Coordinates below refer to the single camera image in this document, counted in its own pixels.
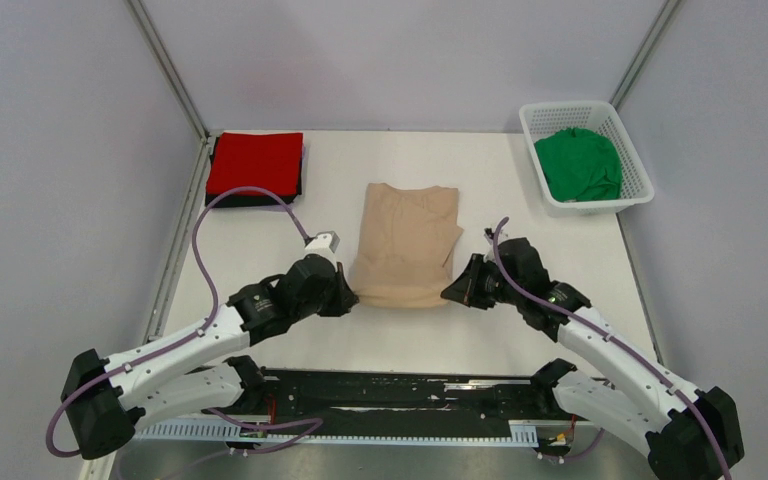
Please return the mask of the beige t shirt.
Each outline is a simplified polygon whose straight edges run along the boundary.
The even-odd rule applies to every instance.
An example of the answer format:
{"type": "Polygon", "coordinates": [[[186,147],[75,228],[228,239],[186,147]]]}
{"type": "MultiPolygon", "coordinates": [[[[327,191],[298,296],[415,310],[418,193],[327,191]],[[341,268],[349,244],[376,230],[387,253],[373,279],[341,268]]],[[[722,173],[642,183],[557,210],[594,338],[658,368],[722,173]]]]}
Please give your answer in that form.
{"type": "Polygon", "coordinates": [[[459,190],[432,186],[403,190],[370,183],[365,194],[350,286],[370,307],[429,309],[453,281],[459,190]]]}

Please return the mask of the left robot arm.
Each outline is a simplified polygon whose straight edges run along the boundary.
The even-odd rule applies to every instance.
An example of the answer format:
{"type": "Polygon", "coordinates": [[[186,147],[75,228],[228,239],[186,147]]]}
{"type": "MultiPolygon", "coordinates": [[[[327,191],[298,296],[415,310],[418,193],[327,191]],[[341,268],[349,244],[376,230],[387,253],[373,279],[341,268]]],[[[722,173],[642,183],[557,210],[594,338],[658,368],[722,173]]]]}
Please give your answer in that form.
{"type": "Polygon", "coordinates": [[[308,254],[284,274],[246,285],[207,318],[140,347],[70,365],[57,417],[65,416],[85,460],[106,456],[154,423],[210,407],[258,411],[266,386],[247,363],[205,363],[285,334],[310,316],[341,317],[358,304],[341,263],[308,254]]]}

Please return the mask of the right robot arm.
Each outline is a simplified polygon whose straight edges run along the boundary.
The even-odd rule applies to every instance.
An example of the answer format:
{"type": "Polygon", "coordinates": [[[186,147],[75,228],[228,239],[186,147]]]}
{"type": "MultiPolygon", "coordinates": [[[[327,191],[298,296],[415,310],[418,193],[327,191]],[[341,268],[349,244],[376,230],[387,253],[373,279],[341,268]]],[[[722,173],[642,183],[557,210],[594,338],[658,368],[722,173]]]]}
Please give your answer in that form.
{"type": "Polygon", "coordinates": [[[550,278],[525,238],[471,256],[441,296],[487,310],[511,305],[533,329],[576,353],[598,382],[563,359],[535,375],[531,403],[544,417],[583,417],[644,456],[659,479],[723,479],[745,456],[736,403],[719,387],[699,389],[648,360],[571,285],[550,278]]]}

